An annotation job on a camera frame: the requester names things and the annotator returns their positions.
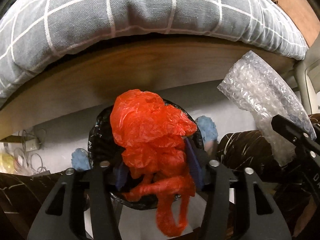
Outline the clear bubble wrap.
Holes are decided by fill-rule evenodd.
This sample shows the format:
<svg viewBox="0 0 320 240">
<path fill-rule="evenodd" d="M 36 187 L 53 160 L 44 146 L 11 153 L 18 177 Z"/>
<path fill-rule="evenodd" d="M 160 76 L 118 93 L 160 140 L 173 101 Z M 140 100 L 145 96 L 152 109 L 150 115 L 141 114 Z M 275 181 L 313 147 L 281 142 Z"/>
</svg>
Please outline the clear bubble wrap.
<svg viewBox="0 0 320 240">
<path fill-rule="evenodd" d="M 247 52 L 218 85 L 238 108 L 249 111 L 256 127 L 271 145 L 280 166 L 296 156 L 294 145 L 276 133 L 272 118 L 281 115 L 316 138 L 311 121 L 299 99 L 282 77 L 253 51 Z"/>
</svg>

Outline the red plastic bag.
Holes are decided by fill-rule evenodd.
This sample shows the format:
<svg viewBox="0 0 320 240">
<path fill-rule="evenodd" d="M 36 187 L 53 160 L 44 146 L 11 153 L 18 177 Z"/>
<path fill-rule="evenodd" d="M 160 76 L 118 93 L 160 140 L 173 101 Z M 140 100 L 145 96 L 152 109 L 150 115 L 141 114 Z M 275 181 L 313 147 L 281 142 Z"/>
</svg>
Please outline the red plastic bag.
<svg viewBox="0 0 320 240">
<path fill-rule="evenodd" d="M 168 237 L 180 236 L 196 192 L 184 138 L 196 132 L 196 124 L 158 94 L 138 89 L 116 98 L 110 123 L 115 143 L 125 149 L 121 155 L 131 177 L 143 179 L 123 196 L 137 202 L 155 195 L 157 227 Z"/>
</svg>

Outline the black lined trash bin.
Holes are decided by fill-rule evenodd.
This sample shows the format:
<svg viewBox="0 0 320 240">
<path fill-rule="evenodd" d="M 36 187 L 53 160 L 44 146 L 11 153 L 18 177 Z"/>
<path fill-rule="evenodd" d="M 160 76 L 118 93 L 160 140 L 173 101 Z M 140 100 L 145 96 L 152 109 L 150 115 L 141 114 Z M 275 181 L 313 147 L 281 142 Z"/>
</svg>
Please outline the black lined trash bin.
<svg viewBox="0 0 320 240">
<path fill-rule="evenodd" d="M 149 210 L 157 207 L 158 199 L 152 194 L 142 197 L 137 202 L 129 202 L 123 196 L 125 190 L 130 190 L 142 181 L 142 178 L 133 179 L 129 168 L 124 164 L 121 154 L 124 148 L 114 142 L 110 115 L 113 106 L 104 109 L 97 117 L 97 122 L 91 129 L 88 138 L 89 163 L 92 167 L 88 175 L 89 195 L 100 193 L 106 202 L 115 200 L 134 210 Z M 196 188 L 204 187 L 204 161 L 207 154 L 199 129 L 185 139 L 187 164 Z"/>
</svg>

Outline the blue fluffy slipper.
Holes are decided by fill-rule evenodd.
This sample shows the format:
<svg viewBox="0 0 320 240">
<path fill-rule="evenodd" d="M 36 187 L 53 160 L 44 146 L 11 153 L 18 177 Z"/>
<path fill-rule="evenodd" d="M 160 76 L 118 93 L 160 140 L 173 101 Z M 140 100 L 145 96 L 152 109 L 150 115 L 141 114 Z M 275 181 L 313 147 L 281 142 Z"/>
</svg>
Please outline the blue fluffy slipper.
<svg viewBox="0 0 320 240">
<path fill-rule="evenodd" d="M 203 143 L 216 141 L 218 138 L 218 132 L 216 125 L 210 117 L 205 115 L 199 116 L 196 119 L 196 124 L 200 129 Z"/>
<path fill-rule="evenodd" d="M 72 153 L 71 162 L 72 168 L 74 168 L 76 171 L 82 172 L 91 169 L 87 151 L 83 148 L 77 148 Z"/>
</svg>

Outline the yellow plastic bag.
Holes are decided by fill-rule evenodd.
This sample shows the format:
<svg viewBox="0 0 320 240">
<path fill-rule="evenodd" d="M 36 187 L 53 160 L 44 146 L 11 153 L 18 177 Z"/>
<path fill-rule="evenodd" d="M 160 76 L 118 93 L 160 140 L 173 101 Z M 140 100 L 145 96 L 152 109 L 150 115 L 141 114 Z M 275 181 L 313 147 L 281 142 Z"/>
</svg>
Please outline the yellow plastic bag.
<svg viewBox="0 0 320 240">
<path fill-rule="evenodd" d="M 15 173 L 15 159 L 8 153 L 0 153 L 0 172 L 14 174 Z"/>
</svg>

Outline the wooden headboard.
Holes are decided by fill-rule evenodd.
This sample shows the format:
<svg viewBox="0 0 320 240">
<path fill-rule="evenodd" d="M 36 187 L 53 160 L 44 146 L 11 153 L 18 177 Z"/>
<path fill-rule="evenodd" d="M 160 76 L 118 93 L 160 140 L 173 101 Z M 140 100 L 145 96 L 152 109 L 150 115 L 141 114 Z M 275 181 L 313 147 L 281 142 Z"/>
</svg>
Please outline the wooden headboard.
<svg viewBox="0 0 320 240">
<path fill-rule="evenodd" d="M 312 46 L 319 34 L 319 19 L 307 0 L 272 0 L 283 9 Z"/>
</svg>

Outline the grey checked bed sheet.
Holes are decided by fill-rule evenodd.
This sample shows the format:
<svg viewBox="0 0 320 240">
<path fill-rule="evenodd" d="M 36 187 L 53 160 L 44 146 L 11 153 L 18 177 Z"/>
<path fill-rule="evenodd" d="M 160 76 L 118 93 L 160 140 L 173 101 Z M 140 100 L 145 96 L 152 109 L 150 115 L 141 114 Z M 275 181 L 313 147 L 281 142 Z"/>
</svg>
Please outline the grey checked bed sheet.
<svg viewBox="0 0 320 240">
<path fill-rule="evenodd" d="M 297 60 L 308 48 L 271 0 L 17 0 L 1 19 L 1 102 L 66 54 L 148 33 L 241 41 Z"/>
</svg>

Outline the wooden bed frame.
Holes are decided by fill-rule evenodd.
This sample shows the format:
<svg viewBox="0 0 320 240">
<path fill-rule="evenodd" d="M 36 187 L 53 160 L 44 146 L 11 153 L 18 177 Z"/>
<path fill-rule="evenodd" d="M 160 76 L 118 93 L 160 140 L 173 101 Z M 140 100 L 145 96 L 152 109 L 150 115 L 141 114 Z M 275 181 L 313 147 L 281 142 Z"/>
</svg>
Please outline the wooden bed frame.
<svg viewBox="0 0 320 240">
<path fill-rule="evenodd" d="M 248 51 L 277 72 L 295 60 L 261 48 L 195 35 L 138 35 L 101 41 L 66 55 L 20 87 L 1 108 L 1 138 L 138 88 L 157 92 L 224 78 Z"/>
</svg>

